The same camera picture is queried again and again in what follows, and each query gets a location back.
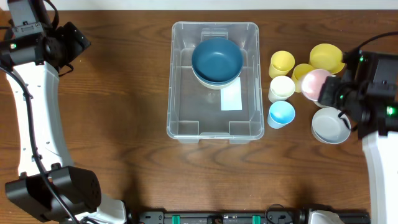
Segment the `pink cup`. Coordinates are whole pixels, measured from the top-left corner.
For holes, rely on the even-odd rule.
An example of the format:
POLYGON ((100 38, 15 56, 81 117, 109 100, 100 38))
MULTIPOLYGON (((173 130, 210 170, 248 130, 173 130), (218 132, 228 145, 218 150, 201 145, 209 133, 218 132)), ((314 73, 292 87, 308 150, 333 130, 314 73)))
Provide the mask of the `pink cup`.
POLYGON ((317 101, 320 96, 322 85, 326 82, 326 79, 331 76, 332 74, 329 71, 323 69, 315 69, 308 72, 301 79, 301 92, 307 99, 317 101))

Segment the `cream cup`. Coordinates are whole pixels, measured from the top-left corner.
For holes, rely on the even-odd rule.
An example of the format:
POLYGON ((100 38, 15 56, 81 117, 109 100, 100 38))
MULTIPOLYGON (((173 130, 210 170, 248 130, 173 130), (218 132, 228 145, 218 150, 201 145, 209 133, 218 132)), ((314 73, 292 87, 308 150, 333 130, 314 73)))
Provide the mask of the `cream cup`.
POLYGON ((295 93, 295 83, 287 76, 275 77, 270 84, 268 99, 274 103, 284 101, 295 93))

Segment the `light blue cup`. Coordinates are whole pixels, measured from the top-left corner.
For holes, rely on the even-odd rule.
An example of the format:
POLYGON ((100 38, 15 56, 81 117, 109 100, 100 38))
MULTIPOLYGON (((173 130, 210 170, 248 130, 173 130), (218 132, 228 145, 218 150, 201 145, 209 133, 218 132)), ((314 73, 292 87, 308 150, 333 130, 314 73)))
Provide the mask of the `light blue cup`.
POLYGON ((289 102, 276 101, 269 108, 267 123, 273 129, 280 129, 290 124, 294 118, 295 109, 289 102))

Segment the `beige bowl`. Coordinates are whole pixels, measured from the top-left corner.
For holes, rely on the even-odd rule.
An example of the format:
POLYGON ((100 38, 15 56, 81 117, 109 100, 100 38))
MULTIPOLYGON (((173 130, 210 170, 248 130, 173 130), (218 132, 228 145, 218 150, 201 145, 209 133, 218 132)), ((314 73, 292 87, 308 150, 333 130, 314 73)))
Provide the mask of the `beige bowl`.
POLYGON ((214 83, 210 83, 210 82, 206 82, 204 79, 202 79, 197 73, 194 73, 195 77, 197 78, 197 80, 205 87, 212 89, 212 90, 221 90, 223 88, 226 88, 230 85, 232 85, 235 81, 237 81, 238 79, 240 79, 239 76, 237 76, 236 78, 234 78, 233 80, 231 80, 230 82, 227 83, 222 83, 222 84, 214 84, 214 83))

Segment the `dark blue bowl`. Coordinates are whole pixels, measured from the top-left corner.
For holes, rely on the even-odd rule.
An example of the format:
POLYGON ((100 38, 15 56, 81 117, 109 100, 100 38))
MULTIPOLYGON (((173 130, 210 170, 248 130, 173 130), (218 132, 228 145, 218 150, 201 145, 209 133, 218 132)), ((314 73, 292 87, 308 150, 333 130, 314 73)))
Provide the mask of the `dark blue bowl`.
POLYGON ((212 38, 198 44, 192 54, 192 67, 207 80, 222 82, 243 68, 240 48, 224 38, 212 38))
POLYGON ((194 67, 192 67, 192 71, 197 77, 197 79, 207 85, 213 85, 213 86, 223 86, 223 85, 229 85, 232 84, 241 74, 243 68, 241 68, 236 74, 234 74, 230 79, 222 81, 222 82, 216 82, 216 81, 210 81, 207 80, 204 75, 200 75, 198 71, 195 70, 194 67))

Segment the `dark blue bowl front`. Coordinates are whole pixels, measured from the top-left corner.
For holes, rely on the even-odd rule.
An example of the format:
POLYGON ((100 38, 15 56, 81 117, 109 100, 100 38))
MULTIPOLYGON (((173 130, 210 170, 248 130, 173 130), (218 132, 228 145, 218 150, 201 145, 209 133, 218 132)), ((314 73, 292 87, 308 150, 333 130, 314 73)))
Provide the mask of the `dark blue bowl front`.
POLYGON ((216 82, 216 81, 210 81, 207 80, 204 75, 200 75, 198 71, 195 70, 194 67, 192 67, 192 71, 197 77, 197 79, 207 85, 213 85, 213 86, 223 86, 223 85, 229 85, 232 84, 241 74, 243 68, 241 68, 236 74, 234 74, 230 79, 222 81, 222 82, 216 82))

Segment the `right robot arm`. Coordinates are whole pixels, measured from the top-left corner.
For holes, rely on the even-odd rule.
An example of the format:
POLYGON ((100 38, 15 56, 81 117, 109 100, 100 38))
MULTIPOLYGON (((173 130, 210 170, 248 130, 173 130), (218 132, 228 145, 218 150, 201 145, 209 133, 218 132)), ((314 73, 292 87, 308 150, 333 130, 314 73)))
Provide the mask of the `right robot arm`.
POLYGON ((397 223, 397 56, 346 53, 343 78, 327 78, 318 102, 356 122, 366 158, 372 223, 397 223))

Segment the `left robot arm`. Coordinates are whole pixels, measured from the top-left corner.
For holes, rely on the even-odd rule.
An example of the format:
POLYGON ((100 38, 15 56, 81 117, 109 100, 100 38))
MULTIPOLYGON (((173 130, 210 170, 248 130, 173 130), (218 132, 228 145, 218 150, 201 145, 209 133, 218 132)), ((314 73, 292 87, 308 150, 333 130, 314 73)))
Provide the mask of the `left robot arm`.
POLYGON ((71 23, 49 18, 44 0, 9 0, 1 70, 12 88, 21 156, 6 197, 40 222, 128 223, 124 202, 101 192, 94 172, 75 167, 58 106, 61 69, 90 46, 71 23))

